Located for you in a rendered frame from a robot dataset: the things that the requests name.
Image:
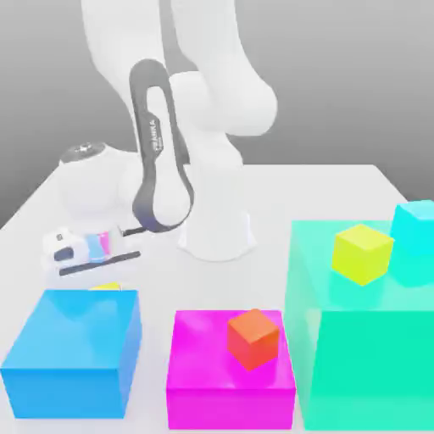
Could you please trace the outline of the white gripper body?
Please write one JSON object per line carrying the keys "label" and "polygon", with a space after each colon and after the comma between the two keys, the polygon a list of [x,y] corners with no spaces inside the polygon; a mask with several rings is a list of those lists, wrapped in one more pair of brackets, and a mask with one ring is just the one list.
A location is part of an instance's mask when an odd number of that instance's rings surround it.
{"label": "white gripper body", "polygon": [[45,262],[45,288],[88,289],[112,282],[123,284],[135,274],[141,256],[140,251],[133,251],[99,263],[60,267]]}

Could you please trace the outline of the small orange cube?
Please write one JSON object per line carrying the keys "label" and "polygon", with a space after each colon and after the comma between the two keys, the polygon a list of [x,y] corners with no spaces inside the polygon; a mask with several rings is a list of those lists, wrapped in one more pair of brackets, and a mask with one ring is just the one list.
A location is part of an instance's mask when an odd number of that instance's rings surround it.
{"label": "small orange cube", "polygon": [[278,325],[259,309],[251,309],[227,321],[227,349],[246,370],[254,370],[275,359],[279,337]]}

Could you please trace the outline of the small lime yellow cube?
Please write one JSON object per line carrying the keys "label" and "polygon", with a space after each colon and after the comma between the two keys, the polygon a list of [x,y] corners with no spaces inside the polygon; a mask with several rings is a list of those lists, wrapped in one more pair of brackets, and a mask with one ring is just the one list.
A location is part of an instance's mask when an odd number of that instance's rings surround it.
{"label": "small lime yellow cube", "polygon": [[365,224],[335,235],[331,267],[360,286],[387,273],[394,239]]}

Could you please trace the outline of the cyan cube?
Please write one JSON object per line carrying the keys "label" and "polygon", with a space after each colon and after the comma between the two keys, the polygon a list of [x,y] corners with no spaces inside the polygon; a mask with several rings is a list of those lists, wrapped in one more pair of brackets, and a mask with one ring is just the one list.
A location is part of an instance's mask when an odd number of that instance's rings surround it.
{"label": "cyan cube", "polygon": [[390,236],[390,273],[407,287],[434,283],[434,200],[398,204]]}

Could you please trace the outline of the large blue box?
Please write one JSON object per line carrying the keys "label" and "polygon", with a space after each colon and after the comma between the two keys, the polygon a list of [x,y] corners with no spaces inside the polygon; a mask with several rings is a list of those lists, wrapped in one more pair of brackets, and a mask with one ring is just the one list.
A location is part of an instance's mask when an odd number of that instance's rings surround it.
{"label": "large blue box", "polygon": [[135,290],[46,290],[0,375],[17,419],[122,419],[142,341]]}

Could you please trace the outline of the large magenta box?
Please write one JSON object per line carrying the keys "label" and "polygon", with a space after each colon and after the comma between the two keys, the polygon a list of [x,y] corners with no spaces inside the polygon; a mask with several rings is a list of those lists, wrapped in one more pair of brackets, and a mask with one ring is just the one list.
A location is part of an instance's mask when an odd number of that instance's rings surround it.
{"label": "large magenta box", "polygon": [[237,310],[175,313],[166,406],[171,430],[289,430],[296,384],[282,314],[276,358],[246,370],[227,349],[227,322]]}

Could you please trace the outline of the large green box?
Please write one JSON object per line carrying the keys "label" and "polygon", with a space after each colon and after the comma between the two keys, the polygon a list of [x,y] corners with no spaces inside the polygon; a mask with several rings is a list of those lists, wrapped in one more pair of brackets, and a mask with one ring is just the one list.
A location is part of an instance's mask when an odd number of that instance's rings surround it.
{"label": "large green box", "polygon": [[331,267],[348,220],[292,222],[284,324],[304,426],[434,434],[434,256],[360,286]]}

